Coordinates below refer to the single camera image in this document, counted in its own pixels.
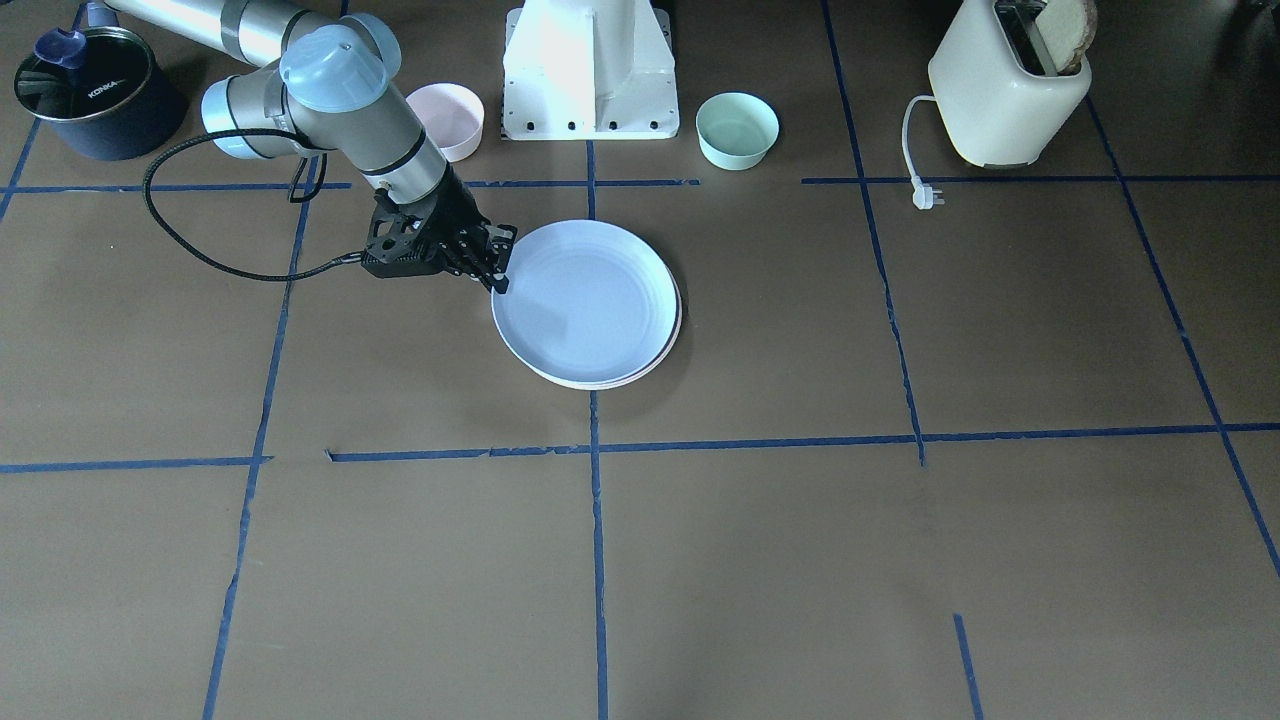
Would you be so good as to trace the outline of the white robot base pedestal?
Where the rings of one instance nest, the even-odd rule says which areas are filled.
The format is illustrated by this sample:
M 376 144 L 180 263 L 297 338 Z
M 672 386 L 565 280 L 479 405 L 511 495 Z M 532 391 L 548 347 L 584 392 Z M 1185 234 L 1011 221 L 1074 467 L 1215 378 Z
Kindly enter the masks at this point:
M 502 64 L 508 140 L 678 133 L 671 18 L 650 1 L 526 1 L 507 13 Z

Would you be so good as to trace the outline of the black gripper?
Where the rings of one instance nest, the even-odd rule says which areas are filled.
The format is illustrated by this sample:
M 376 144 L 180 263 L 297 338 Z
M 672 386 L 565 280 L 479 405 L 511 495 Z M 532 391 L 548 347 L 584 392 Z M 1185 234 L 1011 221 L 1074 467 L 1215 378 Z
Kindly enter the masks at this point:
M 506 293 L 506 274 L 518 238 L 515 225 L 489 224 L 470 190 L 445 168 L 440 183 L 425 199 L 410 204 L 374 193 L 374 275 L 477 275 L 492 293 Z

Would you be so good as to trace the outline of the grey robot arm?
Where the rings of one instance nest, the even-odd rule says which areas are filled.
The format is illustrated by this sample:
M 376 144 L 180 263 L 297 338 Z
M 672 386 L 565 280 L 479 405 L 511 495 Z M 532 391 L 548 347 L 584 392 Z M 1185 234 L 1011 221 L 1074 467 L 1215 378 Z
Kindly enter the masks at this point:
M 370 183 L 375 206 L 361 250 L 328 269 L 357 264 L 378 278 L 447 273 L 504 293 L 516 242 L 477 209 L 422 122 L 394 86 L 401 45 L 387 23 L 356 13 L 330 18 L 291 1 L 114 1 L 114 12 L 253 67 L 210 86 L 205 132 L 166 150 L 143 174 L 143 201 L 161 164 L 201 143 L 234 158 L 296 155 L 324 169 L 344 156 Z

